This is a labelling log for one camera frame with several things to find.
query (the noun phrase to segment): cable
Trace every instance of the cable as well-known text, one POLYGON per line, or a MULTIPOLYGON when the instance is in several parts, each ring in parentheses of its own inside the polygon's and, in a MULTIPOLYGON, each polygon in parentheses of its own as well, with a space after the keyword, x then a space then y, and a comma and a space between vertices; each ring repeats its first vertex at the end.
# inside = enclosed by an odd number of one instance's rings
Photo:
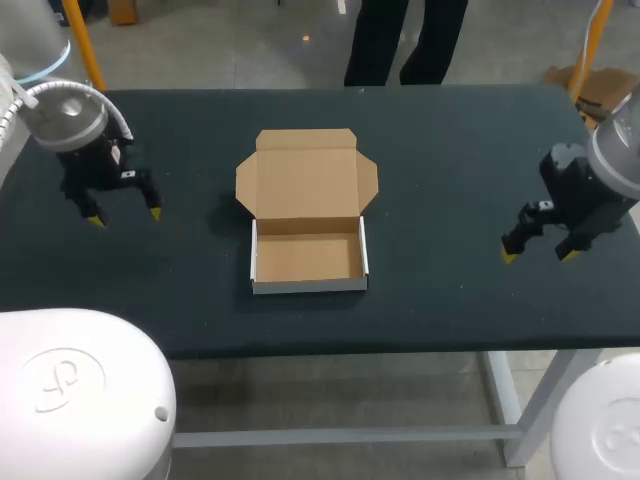
MULTIPOLYGON (((13 103, 14 93, 9 78, 12 77, 9 62, 0 54, 0 113, 4 112, 13 103)), ((7 132, 7 137, 11 136, 11 131, 7 132)))
MULTIPOLYGON (((124 119, 124 116, 122 116, 122 113, 120 113, 120 110, 118 110, 118 108, 113 104, 111 100, 109 100, 96 89, 83 83, 62 80, 41 83, 40 85, 36 85, 35 87, 27 90, 25 94, 27 95, 27 97, 38 97, 38 95, 40 95, 41 93, 49 90, 74 90, 95 97, 100 102, 102 102, 107 107, 107 110, 109 110, 109 112, 113 115, 116 122, 118 123, 118 126, 120 127, 122 136, 127 140, 133 140, 131 129, 129 128, 129 125, 127 125, 127 122, 124 119)), ((7 111, 2 116, 2 119, 0 120, 0 151, 2 151, 2 147, 7 136, 7 131, 13 124, 18 111, 25 105, 25 103, 25 100, 23 100, 22 98, 14 99, 13 103, 11 103, 7 111)))
POLYGON ((593 12, 591 12, 591 16, 589 17, 589 21, 587 22, 587 30, 584 34, 584 45, 582 46, 582 61, 580 62, 580 74, 578 75, 578 80, 573 86, 573 90, 569 92, 569 96, 571 98, 573 98, 573 96, 576 94, 577 89, 580 88, 580 86, 582 85, 582 78, 584 77, 584 64, 587 61, 587 47, 589 46, 589 32, 591 31, 591 24, 593 23, 593 19, 596 17, 598 11, 600 10, 600 7, 602 6, 602 1, 603 0, 598 0, 598 3, 596 4, 596 8, 594 8, 593 12))

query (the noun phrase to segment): logo on robot base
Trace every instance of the logo on robot base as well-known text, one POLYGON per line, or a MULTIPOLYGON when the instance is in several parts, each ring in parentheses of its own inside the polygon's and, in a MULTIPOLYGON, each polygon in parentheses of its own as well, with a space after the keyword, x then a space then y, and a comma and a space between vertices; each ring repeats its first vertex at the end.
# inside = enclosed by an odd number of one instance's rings
POLYGON ((74 348, 42 352, 29 360, 23 371, 38 413, 89 402, 105 389, 105 374, 100 362, 74 348))

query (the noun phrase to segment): cardboard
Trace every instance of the cardboard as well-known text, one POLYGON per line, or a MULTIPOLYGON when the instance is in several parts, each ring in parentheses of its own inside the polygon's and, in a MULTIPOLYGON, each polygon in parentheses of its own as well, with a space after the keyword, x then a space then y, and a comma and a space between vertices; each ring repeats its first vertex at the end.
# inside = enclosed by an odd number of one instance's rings
MULTIPOLYGON (((574 67, 551 67, 544 75, 544 83, 569 87, 574 67)), ((580 91, 578 106, 590 131, 606 118, 635 88, 638 77, 618 68, 590 71, 580 91)))
POLYGON ((254 293, 366 290, 361 213, 378 193, 376 164, 341 130, 263 130, 236 170, 254 215, 254 293))

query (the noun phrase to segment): yellow pole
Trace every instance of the yellow pole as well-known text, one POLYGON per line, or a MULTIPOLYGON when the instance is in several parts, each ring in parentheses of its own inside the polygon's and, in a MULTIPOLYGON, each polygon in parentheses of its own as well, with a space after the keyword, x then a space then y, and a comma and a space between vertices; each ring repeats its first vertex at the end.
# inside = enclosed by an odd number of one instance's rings
POLYGON ((76 42, 78 42, 82 62, 87 69, 89 80, 91 80, 95 88, 104 91, 107 89, 107 86, 102 78, 96 55, 93 53, 91 39, 89 38, 87 26, 84 24, 84 18, 82 18, 78 0, 62 0, 62 4, 64 5, 64 11, 67 13, 67 19, 69 20, 69 26, 71 27, 73 36, 76 42))
POLYGON ((609 13, 611 12, 611 8, 613 7, 613 2, 614 0, 602 0, 602 5, 600 5, 598 12, 591 22, 591 28, 589 29, 589 41, 587 43, 587 54, 585 57, 584 65, 582 63, 582 57, 584 55, 583 47, 583 49, 580 50, 580 55, 578 55, 578 61, 576 62, 576 68, 573 69, 573 74, 571 75, 571 80, 569 81, 569 94, 571 95, 571 100, 573 101, 573 103, 576 103, 578 101, 580 91, 582 90, 582 85, 589 75, 589 70, 591 70, 593 57, 595 57, 596 50, 598 50, 600 38, 602 38, 602 32, 604 31, 604 27, 607 25, 607 19, 609 18, 609 13))

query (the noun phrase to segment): table top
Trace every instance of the table top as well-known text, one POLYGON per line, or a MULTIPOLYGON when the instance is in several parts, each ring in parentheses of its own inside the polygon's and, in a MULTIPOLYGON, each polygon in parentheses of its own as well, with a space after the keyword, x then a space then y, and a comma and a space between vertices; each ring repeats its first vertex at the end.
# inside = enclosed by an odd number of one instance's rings
POLYGON ((164 199, 96 195, 106 230, 59 191, 30 141, 0 190, 0 310, 77 307, 125 318, 170 358, 640 345, 640 242, 630 218, 559 263, 549 227, 507 266, 500 236, 547 198, 538 164, 584 142, 554 87, 123 91, 164 199), (251 215, 235 168, 264 128, 343 128, 378 164, 365 210, 367 292, 253 296, 251 215))

